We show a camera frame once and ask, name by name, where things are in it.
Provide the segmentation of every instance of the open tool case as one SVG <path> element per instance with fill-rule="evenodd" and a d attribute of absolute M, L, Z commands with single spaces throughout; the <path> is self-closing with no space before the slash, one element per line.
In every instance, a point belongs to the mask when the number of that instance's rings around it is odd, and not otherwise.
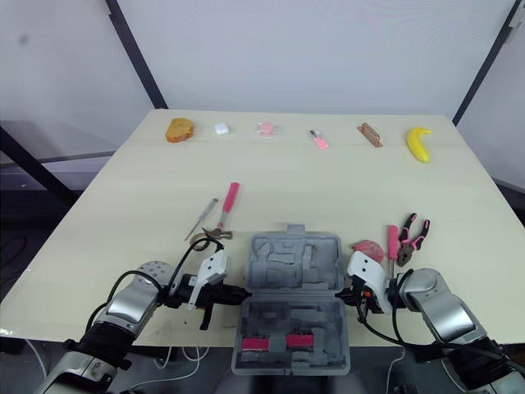
<path fill-rule="evenodd" d="M 338 236 L 304 232 L 252 238 L 231 361 L 240 375 L 344 375 L 350 369 Z"/>

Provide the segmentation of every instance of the table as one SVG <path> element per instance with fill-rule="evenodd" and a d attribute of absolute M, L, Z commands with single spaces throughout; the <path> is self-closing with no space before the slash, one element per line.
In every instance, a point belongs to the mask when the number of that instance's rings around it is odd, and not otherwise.
<path fill-rule="evenodd" d="M 174 117 L 194 121 L 191 140 L 164 140 Z M 276 123 L 277 135 L 257 135 L 258 121 Z M 381 135 L 382 148 L 356 130 L 364 121 Z M 223 122 L 231 133 L 216 135 L 214 125 Z M 434 131 L 424 137 L 427 164 L 404 141 L 415 126 Z M 317 148 L 311 129 L 324 133 L 328 150 Z M 386 226 L 401 226 L 416 212 L 416 231 L 423 218 L 432 225 L 409 267 L 439 270 L 497 341 L 525 341 L 525 231 L 446 117 L 179 110 L 151 111 L 80 196 L 2 302 L 0 335 L 80 339 L 121 273 L 153 259 L 178 263 L 197 216 L 212 197 L 221 204 L 232 181 L 241 188 L 227 224 L 235 237 L 226 241 L 226 283 L 243 285 L 255 233 L 284 231 L 287 223 L 335 233 L 346 266 L 350 243 L 371 239 L 385 247 Z M 204 224 L 214 227 L 219 215 L 217 207 Z M 191 254 L 185 272 L 196 273 L 203 258 Z M 216 305 L 201 332 L 203 311 L 160 308 L 135 344 L 232 346 L 238 313 Z M 389 345 L 357 322 L 355 308 L 347 308 L 347 319 L 351 346 Z M 420 314 L 402 310 L 398 320 L 407 341 L 432 341 Z M 369 322 L 393 334 L 390 317 L 371 315 Z"/>

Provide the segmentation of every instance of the white cable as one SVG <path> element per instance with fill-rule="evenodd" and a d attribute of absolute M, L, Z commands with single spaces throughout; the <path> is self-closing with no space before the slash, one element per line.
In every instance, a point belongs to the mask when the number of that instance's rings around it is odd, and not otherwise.
<path fill-rule="evenodd" d="M 401 348 L 401 356 L 398 357 L 397 359 L 393 359 L 390 362 L 390 366 L 388 367 L 388 374 L 386 375 L 386 391 L 385 391 L 386 394 L 388 394 L 388 388 L 390 386 L 390 374 L 392 373 L 392 367 L 394 366 L 395 363 L 397 363 L 398 361 L 401 361 L 402 359 L 404 359 L 404 347 Z"/>
<path fill-rule="evenodd" d="M 206 357 L 206 355 L 208 354 L 208 352 L 210 351 L 210 348 L 207 347 L 206 350 L 204 351 L 203 355 L 200 356 L 200 360 L 202 360 L 204 357 Z M 194 359 L 192 357 L 189 357 L 188 354 L 186 353 L 186 350 L 185 348 L 182 346 L 182 354 L 184 355 L 184 357 L 188 360 L 188 361 L 197 361 L 197 359 Z"/>
<path fill-rule="evenodd" d="M 171 346 L 167 350 L 167 356 L 166 356 L 166 359 L 164 360 L 164 364 L 160 365 L 160 363 L 156 359 L 153 359 L 153 363 L 158 369 L 165 369 L 168 361 L 170 360 L 170 356 L 171 356 Z"/>
<path fill-rule="evenodd" d="M 46 367 L 43 366 L 42 357 L 40 357 L 40 353 L 36 350 L 34 345 L 31 343 L 29 339 L 25 340 L 27 344 L 30 346 L 31 350 L 33 351 L 34 355 L 36 355 L 37 360 L 39 361 L 40 368 L 42 369 L 43 378 L 45 379 L 48 376 L 48 373 L 46 372 Z"/>
<path fill-rule="evenodd" d="M 158 382 L 173 382 L 174 380 L 186 379 L 186 378 L 189 378 L 190 376 L 195 375 L 197 373 L 197 371 L 199 370 L 199 366 L 200 366 L 200 358 L 199 358 L 199 349 L 198 349 L 198 347 L 196 347 L 195 350 L 197 351 L 197 366 L 195 367 L 195 369 L 193 371 L 191 371 L 187 375 L 179 376 L 178 378 L 148 380 L 146 382 L 137 383 L 133 387 L 128 388 L 128 390 L 131 391 L 134 388 L 137 388 L 138 386 L 142 386 L 143 384 L 158 383 Z"/>
<path fill-rule="evenodd" d="M 452 378 L 452 375 L 450 374 L 449 370 L 446 368 L 445 361 L 441 359 L 441 365 L 443 365 L 443 369 L 445 370 L 446 376 L 449 377 L 450 381 L 460 390 L 461 392 L 467 392 L 464 388 L 462 388 L 459 383 L 457 383 L 454 378 Z"/>

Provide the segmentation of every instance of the pliers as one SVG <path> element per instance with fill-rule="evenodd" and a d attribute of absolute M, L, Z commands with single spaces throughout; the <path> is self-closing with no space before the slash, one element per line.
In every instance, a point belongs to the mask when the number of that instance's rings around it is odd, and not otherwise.
<path fill-rule="evenodd" d="M 430 220 L 425 220 L 423 222 L 423 229 L 421 230 L 421 233 L 415 237 L 413 240 L 410 240 L 410 225 L 418 215 L 416 213 L 412 213 L 407 221 L 403 225 L 403 230 L 401 230 L 401 235 L 399 236 L 399 241 L 401 242 L 401 248 L 399 249 L 399 253 L 397 255 L 397 264 L 400 267 L 403 267 L 408 261 L 410 261 L 410 258 L 412 257 L 412 253 L 415 250 L 420 250 L 421 245 L 423 241 L 425 240 L 425 237 L 428 234 L 428 227 L 430 227 Z"/>

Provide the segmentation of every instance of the yellow banana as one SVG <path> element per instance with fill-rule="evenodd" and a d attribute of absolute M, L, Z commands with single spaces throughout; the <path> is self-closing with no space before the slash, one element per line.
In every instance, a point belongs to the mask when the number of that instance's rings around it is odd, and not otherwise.
<path fill-rule="evenodd" d="M 425 146 L 422 144 L 420 137 L 422 134 L 431 134 L 432 130 L 423 129 L 422 127 L 414 127 L 407 133 L 407 145 L 412 151 L 413 155 L 420 162 L 428 163 L 430 161 L 430 154 Z"/>

